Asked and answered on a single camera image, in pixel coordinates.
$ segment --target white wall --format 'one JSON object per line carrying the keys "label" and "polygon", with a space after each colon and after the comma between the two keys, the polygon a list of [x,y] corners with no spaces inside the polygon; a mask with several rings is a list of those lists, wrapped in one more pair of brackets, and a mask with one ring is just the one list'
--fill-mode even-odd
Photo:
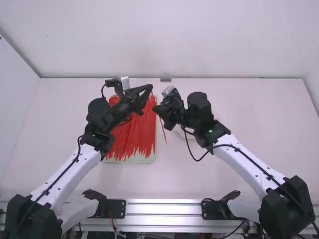
{"label": "white wall", "polygon": [[39,81],[40,78],[1,37],[0,182],[10,161]]}
{"label": "white wall", "polygon": [[[130,84],[149,82],[160,100],[168,83],[131,79]],[[102,79],[41,80],[0,185],[8,198],[28,195],[70,157],[87,123],[87,106],[100,96],[103,83]],[[302,79],[173,79],[173,83],[185,101],[193,91],[206,92],[216,119],[271,168],[305,180],[313,203],[319,202],[319,118]],[[106,88],[104,93],[110,97],[114,89]],[[154,162],[101,163],[75,194],[93,189],[109,198],[218,199],[240,190],[243,196],[256,198],[222,160],[209,155],[200,163],[192,160],[179,129],[165,132],[166,145],[158,121]],[[196,158],[205,152],[194,139],[189,144]]]}
{"label": "white wall", "polygon": [[318,0],[2,0],[45,77],[303,77],[319,111]]}

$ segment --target white table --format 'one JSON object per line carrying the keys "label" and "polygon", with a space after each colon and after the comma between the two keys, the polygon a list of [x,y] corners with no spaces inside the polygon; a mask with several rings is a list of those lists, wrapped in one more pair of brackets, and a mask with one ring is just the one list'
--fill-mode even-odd
{"label": "white table", "polygon": [[[131,79],[131,87],[152,83],[153,93],[169,83],[159,79]],[[302,79],[173,79],[184,103],[194,91],[208,94],[212,111],[238,140],[274,169],[298,175],[319,201],[319,119]],[[100,97],[102,79],[43,79],[20,134],[12,160],[0,185],[1,199],[27,195],[45,181],[76,148],[86,125],[87,105]],[[106,89],[107,97],[114,94]],[[208,155],[197,163],[184,138],[166,132],[158,121],[157,158],[151,164],[106,164],[94,168],[74,194],[97,190],[110,198],[219,199],[240,190],[257,199],[252,189],[227,164]],[[201,156],[205,150],[194,141]]]}

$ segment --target black cable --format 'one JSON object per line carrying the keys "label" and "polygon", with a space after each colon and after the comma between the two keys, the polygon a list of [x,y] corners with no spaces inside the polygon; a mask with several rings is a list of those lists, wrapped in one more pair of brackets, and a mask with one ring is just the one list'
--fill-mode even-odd
{"label": "black cable", "polygon": [[214,201],[214,199],[211,199],[211,198],[204,198],[203,200],[201,201]]}
{"label": "black cable", "polygon": [[236,229],[233,230],[230,234],[227,234],[227,235],[225,235],[225,236],[223,236],[223,237],[221,237],[221,238],[215,238],[215,239],[224,239],[224,238],[227,238],[227,237],[233,235],[238,229],[240,229],[240,227],[245,223],[245,221],[246,221],[246,220],[243,220],[243,221],[241,222],[241,224],[239,224],[239,226],[236,227]]}
{"label": "black cable", "polygon": [[300,234],[297,234],[298,237],[300,237],[301,239],[306,239],[305,237],[303,237],[302,235]]}
{"label": "black cable", "polygon": [[70,165],[54,180],[54,182],[46,189],[44,190],[40,196],[35,199],[35,201],[31,204],[31,206],[28,208],[28,210],[25,212],[24,216],[22,217],[22,219],[20,220],[18,226],[16,227],[15,229],[15,232],[13,233],[13,236],[12,238],[14,238],[16,236],[16,234],[19,232],[22,224],[24,223],[24,221],[26,220],[26,218],[29,216],[31,210],[34,208],[34,206],[36,205],[36,203],[44,196],[46,195],[49,190],[57,183],[57,181],[59,181],[59,179],[66,173],[66,171],[68,171],[70,169],[70,167],[75,163],[77,162],[79,156],[80,156],[80,153],[81,153],[81,144],[80,144],[80,139],[82,138],[83,135],[79,136],[77,138],[77,143],[78,143],[78,153],[77,155],[75,156],[75,158],[72,160],[72,162],[70,163]]}
{"label": "black cable", "polygon": [[127,123],[129,123],[132,120],[132,116],[129,116],[125,121],[123,121],[123,123],[119,124],[118,127],[121,127]]}
{"label": "black cable", "polygon": [[79,222],[79,230],[80,230],[80,232],[82,232],[81,222]]}
{"label": "black cable", "polygon": [[[272,180],[274,183],[276,183],[278,185],[279,188],[281,188],[283,190],[283,192],[287,195],[287,198],[289,198],[290,200],[292,200],[298,207],[299,209],[303,212],[303,214],[305,214],[308,218],[311,219],[311,216],[304,211],[304,209],[302,208],[301,204],[297,201],[296,198],[294,198],[293,195],[291,195],[291,193],[289,193],[287,191],[287,189],[282,186],[276,179],[274,179],[274,177],[272,175],[270,175],[265,169],[263,169],[258,163],[256,163],[252,158],[250,158],[246,153],[244,153],[243,151],[241,151],[239,148],[233,146],[232,144],[219,144],[219,145],[215,145],[214,147],[212,147],[212,150],[215,148],[219,148],[219,147],[231,147],[234,148],[235,151],[240,152],[243,156],[245,156],[250,162],[252,162],[258,169],[260,169],[265,175],[267,175],[267,177],[269,178],[269,180]],[[315,224],[315,222],[312,222],[312,225],[319,237],[319,230],[317,225]]]}
{"label": "black cable", "polygon": [[172,239],[172,238],[167,238],[167,237],[162,237],[162,236],[157,236],[157,235],[152,235],[152,234],[142,234],[142,236],[146,236],[149,238]]}
{"label": "black cable", "polygon": [[200,157],[200,159],[196,159],[196,158],[194,157],[194,155],[192,154],[191,150],[190,150],[190,147],[189,147],[189,144],[188,144],[187,135],[186,135],[185,127],[182,127],[182,129],[183,129],[184,134],[185,134],[185,140],[186,140],[186,144],[187,144],[187,148],[188,148],[188,151],[189,151],[189,153],[190,153],[190,156],[191,156],[196,162],[201,161],[201,160],[209,153],[209,151],[207,151],[206,153],[204,153],[203,156]]}
{"label": "black cable", "polygon": [[189,132],[188,130],[186,130],[183,126],[180,126],[181,127],[181,129],[184,131],[184,132],[186,132],[186,133],[188,133],[188,134],[190,134],[190,135],[193,135],[194,136],[194,134],[192,133],[192,132]]}
{"label": "black cable", "polygon": [[101,95],[102,95],[102,97],[104,97],[104,93],[103,93],[104,87],[105,87],[105,84],[104,84],[104,85],[102,86],[102,88],[101,88]]}
{"label": "black cable", "polygon": [[140,233],[135,239],[138,239],[141,235],[142,235],[142,233]]}

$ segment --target bundle of red sticks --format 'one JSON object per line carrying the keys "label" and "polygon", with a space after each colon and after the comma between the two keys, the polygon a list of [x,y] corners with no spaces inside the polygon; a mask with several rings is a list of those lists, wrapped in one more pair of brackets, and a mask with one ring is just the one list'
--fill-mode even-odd
{"label": "bundle of red sticks", "polygon": [[[109,99],[110,106],[119,101],[118,96]],[[150,96],[143,109],[143,115],[132,114],[132,119],[112,131],[116,140],[106,160],[130,161],[136,154],[148,159],[156,152],[156,114],[152,108],[156,106],[156,97]]]}

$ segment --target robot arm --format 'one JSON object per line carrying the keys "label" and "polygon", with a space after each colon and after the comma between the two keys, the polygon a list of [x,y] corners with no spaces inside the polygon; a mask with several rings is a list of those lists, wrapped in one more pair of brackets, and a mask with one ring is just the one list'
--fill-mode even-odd
{"label": "robot arm", "polygon": [[167,87],[162,95],[163,101],[153,111],[163,119],[164,127],[172,130],[179,124],[185,137],[186,132],[191,133],[185,128],[193,129],[191,134],[202,148],[225,161],[252,187],[262,203],[259,209],[249,210],[256,210],[251,214],[255,221],[259,213],[258,221],[272,239],[292,238],[314,223],[315,214],[306,183],[298,176],[287,178],[248,151],[227,127],[214,119],[205,93],[191,93],[187,97],[188,109],[184,108],[173,86]]}
{"label": "robot arm", "polygon": [[29,196],[18,194],[9,201],[4,230],[6,238],[61,238],[62,233],[80,220],[96,213],[99,202],[105,201],[106,197],[97,192],[92,195],[92,190],[84,192],[84,197],[70,202],[66,208],[62,206],[84,176],[111,149],[115,141],[112,130],[132,113],[143,115],[142,109],[153,86],[147,84],[129,89],[128,80],[126,77],[105,81],[104,86],[114,87],[120,101],[110,107],[103,94],[94,99],[88,106],[88,124],[78,138],[78,149]]}

